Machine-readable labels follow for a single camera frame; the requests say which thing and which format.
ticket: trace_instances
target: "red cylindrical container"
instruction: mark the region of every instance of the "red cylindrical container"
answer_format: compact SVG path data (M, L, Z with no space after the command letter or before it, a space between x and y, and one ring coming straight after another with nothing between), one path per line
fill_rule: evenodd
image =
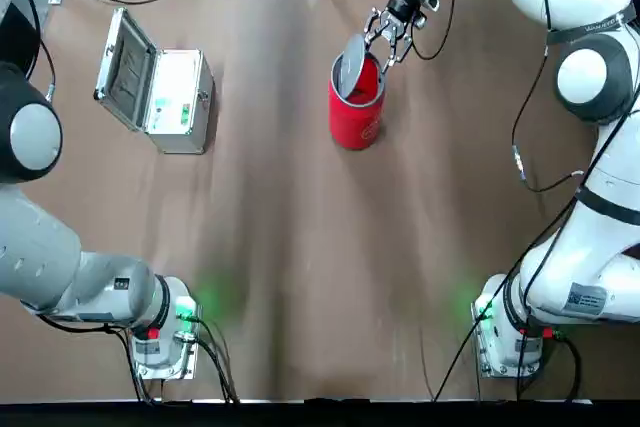
M362 74L347 99L338 91L342 54L331 68L329 80L329 130L335 141L346 149L369 147L380 132L380 116L385 93L385 78L378 60L367 52Z

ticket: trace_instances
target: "connector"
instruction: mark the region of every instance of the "connector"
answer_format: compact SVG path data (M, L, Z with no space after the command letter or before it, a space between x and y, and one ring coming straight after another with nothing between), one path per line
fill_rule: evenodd
M191 332L176 332L173 338L185 344L195 344L198 341L198 337Z
M47 102L52 102L53 101L53 94L56 91L56 84L49 84L49 90L47 90L47 95L45 96L45 99L47 99Z

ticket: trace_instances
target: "silver lid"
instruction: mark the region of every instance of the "silver lid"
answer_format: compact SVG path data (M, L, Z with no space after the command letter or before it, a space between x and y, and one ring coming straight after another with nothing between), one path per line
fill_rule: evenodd
M338 89L344 99L348 98L356 88L356 84L362 75L364 56L364 37L362 34L356 34L349 39L347 47L342 54Z

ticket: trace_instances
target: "open aluminum case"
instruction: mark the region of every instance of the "open aluminum case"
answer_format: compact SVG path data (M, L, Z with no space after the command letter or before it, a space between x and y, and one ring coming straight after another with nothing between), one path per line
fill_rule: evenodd
M159 50L125 8L113 13L93 94L165 154L202 154L214 97L199 50Z

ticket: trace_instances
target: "green led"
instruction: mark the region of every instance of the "green led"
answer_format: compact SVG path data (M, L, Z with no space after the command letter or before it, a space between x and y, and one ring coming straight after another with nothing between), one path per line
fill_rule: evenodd
M493 309L491 308L491 296L482 294L476 300L476 311L478 315L483 315L483 320L493 318Z
M195 317L196 303L190 297L178 297L176 299L176 317ZM182 330L191 332L192 322L185 320L182 322Z

